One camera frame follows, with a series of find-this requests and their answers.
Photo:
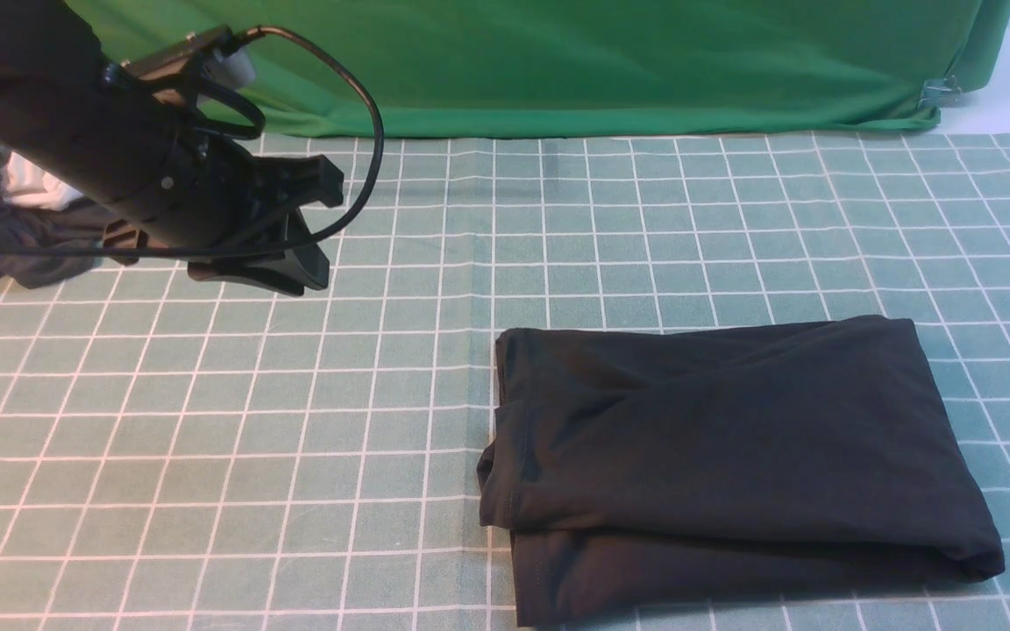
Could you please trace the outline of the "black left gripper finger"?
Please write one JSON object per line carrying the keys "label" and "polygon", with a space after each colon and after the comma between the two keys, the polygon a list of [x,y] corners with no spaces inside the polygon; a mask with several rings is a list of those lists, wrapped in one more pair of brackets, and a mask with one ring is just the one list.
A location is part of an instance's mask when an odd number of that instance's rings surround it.
{"label": "black left gripper finger", "polygon": [[[166,245],[127,221],[117,220],[105,229],[102,246],[119,249],[116,262],[132,266],[140,260],[133,251]],[[306,291],[328,288],[331,264],[319,246],[309,245],[266,256],[186,262],[186,274],[194,282],[235,283],[301,298]]]}
{"label": "black left gripper finger", "polygon": [[345,202],[345,176],[332,160],[312,157],[256,157],[252,160],[250,216],[279,207],[298,208],[319,202],[337,208]]}

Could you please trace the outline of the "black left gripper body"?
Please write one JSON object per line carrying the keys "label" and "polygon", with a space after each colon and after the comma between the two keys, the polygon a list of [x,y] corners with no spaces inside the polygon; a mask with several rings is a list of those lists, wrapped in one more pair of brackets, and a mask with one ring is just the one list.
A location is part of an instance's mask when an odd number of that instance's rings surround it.
{"label": "black left gripper body", "polygon": [[171,248],[252,243],[281,222],[275,168],[238,145],[260,111],[201,67],[59,71],[59,176]]}

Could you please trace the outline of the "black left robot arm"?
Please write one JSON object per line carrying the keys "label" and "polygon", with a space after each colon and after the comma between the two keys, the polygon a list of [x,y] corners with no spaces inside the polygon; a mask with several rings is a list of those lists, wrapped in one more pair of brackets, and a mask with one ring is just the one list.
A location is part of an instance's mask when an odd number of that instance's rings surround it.
{"label": "black left robot arm", "polygon": [[317,245],[245,254],[303,236],[303,205],[345,199],[328,159],[256,157],[242,146],[266,123],[240,93],[255,76],[225,25],[115,61],[64,1],[0,1],[0,141],[113,212],[100,246],[116,262],[209,249],[188,257],[192,279],[324,290],[331,264]]}

